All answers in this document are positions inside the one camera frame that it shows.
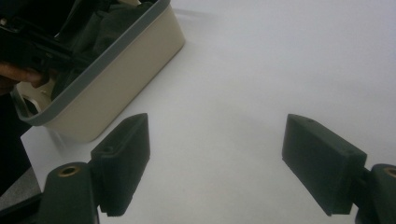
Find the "dark fabric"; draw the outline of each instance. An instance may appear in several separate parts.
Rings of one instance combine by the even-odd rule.
[[[31,166],[20,139],[30,127],[19,120],[9,94],[0,96],[0,195]]]
[[[84,25],[84,29],[77,34],[60,34],[66,46],[73,49],[74,55],[82,61],[93,62],[114,41],[122,35],[135,21],[137,21],[153,3],[142,3],[137,7],[127,4],[113,4],[108,12],[96,11]],[[58,75],[51,98],[55,99],[85,70],[85,66],[75,67]]]

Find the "plastic bin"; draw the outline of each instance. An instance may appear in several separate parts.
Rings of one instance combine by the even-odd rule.
[[[53,101],[53,81],[37,89],[30,83],[17,85],[12,96],[19,117],[31,125],[89,142],[148,85],[184,42],[170,0],[158,0]],[[33,115],[29,105],[38,113]]]

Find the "finger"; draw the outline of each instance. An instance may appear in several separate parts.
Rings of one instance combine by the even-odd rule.
[[[35,72],[35,70],[32,69],[32,68],[26,68],[26,70],[27,70],[28,72]],[[49,80],[50,80],[50,76],[41,76],[41,78],[40,78],[39,80],[37,80],[37,81],[31,81],[31,83],[32,83],[32,86],[33,86],[34,88],[38,88],[38,87],[40,87],[40,86],[46,84],[47,82],[49,82]]]
[[[12,80],[11,78],[0,77],[0,89],[12,88],[18,83],[19,83],[19,81]]]
[[[0,75],[16,81],[37,82],[42,76],[33,69],[22,69],[10,63],[0,63]]]

